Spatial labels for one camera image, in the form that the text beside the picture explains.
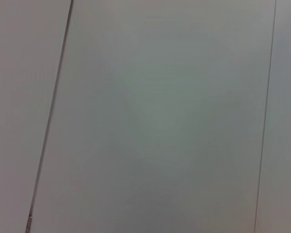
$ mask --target panel seam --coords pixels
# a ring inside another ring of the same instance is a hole
[[[37,189],[38,189],[38,184],[39,184],[39,179],[40,179],[40,175],[41,175],[42,163],[43,163],[44,154],[45,154],[45,148],[46,148],[46,144],[48,141],[49,128],[50,128],[50,124],[51,124],[51,120],[52,120],[52,116],[53,116],[53,110],[54,110],[54,105],[55,105],[55,100],[56,100],[57,89],[58,89],[58,82],[59,82],[59,77],[60,77],[61,68],[62,68],[62,64],[63,64],[63,57],[64,57],[64,53],[65,53],[65,45],[66,45],[67,35],[68,35],[68,31],[69,31],[73,2],[74,2],[74,0],[71,0],[71,2],[70,2],[67,22],[66,22],[66,26],[65,26],[63,45],[62,45],[61,55],[60,55],[60,59],[59,59],[59,63],[58,63],[57,75],[56,75],[56,79],[55,79],[55,85],[54,85],[54,90],[53,90],[53,95],[52,95],[51,106],[50,106],[49,114],[48,114],[48,122],[47,122],[46,130],[45,130],[38,171],[37,171],[37,175],[35,178],[32,201],[31,201],[30,210],[29,210],[29,217],[32,217],[33,207],[34,207],[35,198],[36,198]]]
[[[258,209],[259,209],[259,194],[260,194],[260,183],[261,183],[262,161],[263,161],[263,148],[264,148],[264,138],[265,138],[265,128],[266,128],[267,103],[268,103],[268,95],[269,95],[269,86],[270,86],[270,77],[271,77],[271,68],[272,68],[272,57],[273,57],[273,46],[274,46],[276,6],[277,6],[277,0],[275,0],[275,7],[274,7],[271,54],[270,54],[270,63],[269,63],[268,79],[267,79],[265,111],[264,111],[264,123],[263,123],[263,134],[262,134],[262,145],[261,145],[261,156],[260,156],[260,165],[259,165],[259,180],[258,180],[258,190],[257,190],[257,200],[256,200],[256,212],[255,212],[255,219],[254,219],[254,233],[256,233],[256,231],[257,231],[257,219],[258,219]]]

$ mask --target cabinet door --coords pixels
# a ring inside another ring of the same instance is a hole
[[[70,2],[0,0],[0,233],[24,233]]]
[[[291,233],[291,0],[278,0],[257,233]]]
[[[252,233],[274,0],[76,0],[32,233]]]

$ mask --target white wall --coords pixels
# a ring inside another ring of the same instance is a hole
[[[0,0],[0,233],[24,233],[70,1]]]
[[[291,0],[278,0],[257,233],[291,233]]]
[[[252,233],[274,0],[78,0],[32,233]]]

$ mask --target white door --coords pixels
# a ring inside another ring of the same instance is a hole
[[[291,0],[277,1],[257,233],[291,233]]]
[[[24,233],[70,1],[0,0],[0,233]]]
[[[252,233],[274,0],[76,0],[32,233]]]

